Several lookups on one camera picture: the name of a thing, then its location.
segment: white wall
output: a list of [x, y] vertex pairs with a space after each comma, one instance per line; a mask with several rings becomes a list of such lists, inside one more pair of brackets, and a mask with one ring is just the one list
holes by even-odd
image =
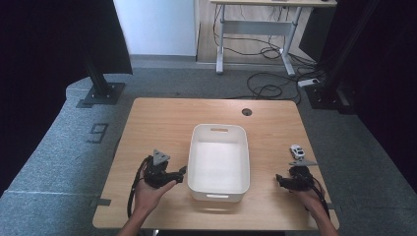
[[198, 0], [114, 0], [131, 55], [196, 56]]

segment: gray floor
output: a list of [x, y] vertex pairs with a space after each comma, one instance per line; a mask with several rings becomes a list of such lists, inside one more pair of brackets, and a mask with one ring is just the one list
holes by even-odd
[[[256, 72], [285, 75], [281, 67], [227, 65], [219, 76], [213, 64], [181, 58], [134, 58], [132, 65], [134, 76], [106, 76], [126, 84], [117, 105], [77, 108], [91, 83], [86, 78], [68, 87], [61, 113], [0, 200], [0, 235], [114, 235], [117, 229], [95, 229], [92, 218], [136, 97], [251, 95], [246, 80]], [[291, 84], [283, 90], [286, 97], [296, 92]], [[417, 235], [417, 196], [358, 117], [313, 110], [301, 96], [298, 109], [336, 205], [340, 234]], [[94, 131], [104, 126], [100, 140]]]

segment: metal frame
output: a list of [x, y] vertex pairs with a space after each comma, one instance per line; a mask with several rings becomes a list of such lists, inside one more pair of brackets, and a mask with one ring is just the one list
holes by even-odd
[[281, 53], [282, 61], [287, 70], [288, 76], [295, 77], [294, 69], [292, 68], [289, 60], [288, 51], [291, 46], [292, 39], [294, 38], [295, 30], [298, 26], [298, 20], [300, 19], [302, 7], [297, 7], [295, 16], [292, 22], [247, 22], [247, 21], [226, 21], [224, 19], [225, 4], [221, 4], [220, 9], [220, 42], [217, 47], [217, 60], [215, 70], [218, 74], [223, 73], [223, 35], [225, 33], [234, 34], [256, 34], [256, 35], [284, 35], [288, 38], [282, 49]]

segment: desk leg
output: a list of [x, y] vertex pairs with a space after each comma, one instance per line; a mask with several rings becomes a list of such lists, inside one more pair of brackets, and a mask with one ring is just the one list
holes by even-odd
[[226, 5], [221, 5], [221, 9], [220, 9], [220, 13], [221, 13], [221, 17], [220, 17], [220, 34], [219, 34], [219, 39], [220, 42], [218, 44], [217, 47], [217, 61], [215, 64], [215, 71], [218, 74], [223, 74], [223, 31], [224, 31], [224, 8], [226, 7]]
[[288, 51], [291, 46], [292, 39], [294, 38], [295, 30], [297, 30], [298, 20], [300, 19], [302, 7], [297, 7], [295, 12], [294, 19], [292, 21], [291, 29], [289, 30], [288, 38], [285, 41], [284, 48], [280, 49], [282, 61], [287, 70], [288, 76], [295, 77], [294, 69], [292, 68], [291, 62], [289, 60]]

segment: wooden table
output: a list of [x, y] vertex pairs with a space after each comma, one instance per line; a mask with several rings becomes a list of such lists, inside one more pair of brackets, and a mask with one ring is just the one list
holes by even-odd
[[[242, 110], [248, 108], [251, 116]], [[238, 125], [245, 129], [251, 165], [251, 184], [237, 204], [196, 201], [187, 185], [164, 195], [144, 228], [196, 230], [308, 230], [314, 220], [300, 202], [280, 188], [275, 174], [286, 176], [292, 161], [289, 147], [300, 145], [306, 158], [316, 160], [292, 101], [138, 98], [129, 115], [119, 148], [93, 218], [97, 228], [121, 228], [128, 219], [126, 205], [141, 162], [157, 148], [171, 156], [168, 172], [188, 163], [194, 128], [199, 124]], [[319, 166], [310, 167], [323, 183]], [[331, 221], [338, 227], [334, 210]]]
[[[295, 72], [289, 60], [288, 51], [297, 29], [303, 7], [335, 7], [335, 0], [210, 0], [211, 3], [221, 6], [220, 12], [220, 33], [217, 47], [216, 72], [223, 73], [223, 35], [233, 34], [256, 34], [256, 35], [283, 35], [286, 36], [283, 48], [279, 50], [282, 62], [287, 70], [288, 76], [294, 77]], [[252, 5], [252, 6], [282, 6], [297, 7], [291, 22], [254, 22], [254, 21], [228, 21], [225, 19], [226, 5]]]

